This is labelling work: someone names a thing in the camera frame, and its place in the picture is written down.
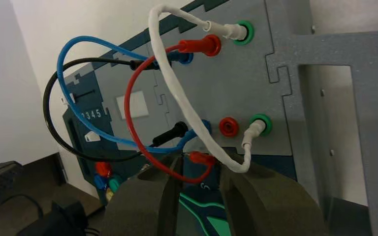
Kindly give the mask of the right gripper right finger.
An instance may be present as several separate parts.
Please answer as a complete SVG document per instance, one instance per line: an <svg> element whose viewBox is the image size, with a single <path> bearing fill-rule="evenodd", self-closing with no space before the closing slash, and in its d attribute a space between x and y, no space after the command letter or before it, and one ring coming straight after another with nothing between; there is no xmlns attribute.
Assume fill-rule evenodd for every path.
<svg viewBox="0 0 378 236"><path fill-rule="evenodd" d="M298 182L252 163L246 173L225 165L220 192L233 236L326 236L318 204Z"/></svg>

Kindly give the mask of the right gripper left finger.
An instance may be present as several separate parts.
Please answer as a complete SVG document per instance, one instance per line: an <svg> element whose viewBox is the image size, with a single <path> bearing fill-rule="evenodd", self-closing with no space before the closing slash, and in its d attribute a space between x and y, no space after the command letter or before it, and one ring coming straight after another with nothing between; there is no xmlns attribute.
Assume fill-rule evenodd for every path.
<svg viewBox="0 0 378 236"><path fill-rule="evenodd" d="M150 166L125 181L108 203L103 236L174 236L183 183Z"/></svg>

